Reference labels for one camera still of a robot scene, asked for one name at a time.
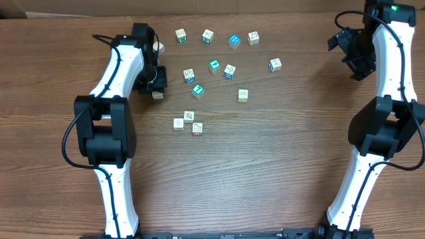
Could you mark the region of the wooden block red ladybug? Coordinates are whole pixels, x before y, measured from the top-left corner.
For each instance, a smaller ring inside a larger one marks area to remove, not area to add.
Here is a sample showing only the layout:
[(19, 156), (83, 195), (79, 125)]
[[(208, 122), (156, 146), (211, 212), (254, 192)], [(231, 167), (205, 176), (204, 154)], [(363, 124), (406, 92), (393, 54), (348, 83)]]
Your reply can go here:
[(203, 135), (203, 124), (194, 122), (192, 124), (192, 136), (202, 136)]

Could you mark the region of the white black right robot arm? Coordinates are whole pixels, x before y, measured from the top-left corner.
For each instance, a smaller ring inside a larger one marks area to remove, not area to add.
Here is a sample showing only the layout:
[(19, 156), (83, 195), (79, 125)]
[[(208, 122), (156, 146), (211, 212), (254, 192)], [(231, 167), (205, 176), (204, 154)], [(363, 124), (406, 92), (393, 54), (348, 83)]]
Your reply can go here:
[(419, 169), (391, 162), (415, 133), (424, 138), (424, 105), (419, 104), (411, 73), (411, 43), (416, 9), (394, 1), (365, 1), (359, 12), (363, 28), (341, 27), (327, 43), (339, 46), (342, 59), (361, 81), (376, 74), (374, 98), (349, 125), (351, 159), (339, 192), (314, 229), (284, 229), (283, 238), (373, 238), (371, 229), (361, 228), (361, 215), (372, 189), (386, 166), (403, 171)]

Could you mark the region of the green number seven block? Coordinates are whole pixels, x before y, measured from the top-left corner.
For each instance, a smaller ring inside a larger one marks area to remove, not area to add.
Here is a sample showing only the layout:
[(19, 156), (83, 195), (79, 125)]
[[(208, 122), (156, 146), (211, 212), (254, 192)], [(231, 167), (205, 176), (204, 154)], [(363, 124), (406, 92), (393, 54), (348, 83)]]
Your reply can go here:
[(194, 97), (196, 97), (198, 100), (203, 96), (203, 94), (205, 93), (205, 89), (197, 84), (193, 89), (192, 89), (192, 94), (194, 95)]

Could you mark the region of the wooden block leaf drawing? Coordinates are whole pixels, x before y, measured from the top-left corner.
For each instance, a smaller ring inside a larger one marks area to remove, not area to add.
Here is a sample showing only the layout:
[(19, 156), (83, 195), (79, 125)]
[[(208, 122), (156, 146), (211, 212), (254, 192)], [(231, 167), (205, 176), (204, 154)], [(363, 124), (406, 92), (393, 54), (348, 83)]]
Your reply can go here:
[(183, 120), (185, 123), (193, 123), (195, 120), (195, 113), (193, 111), (184, 111)]

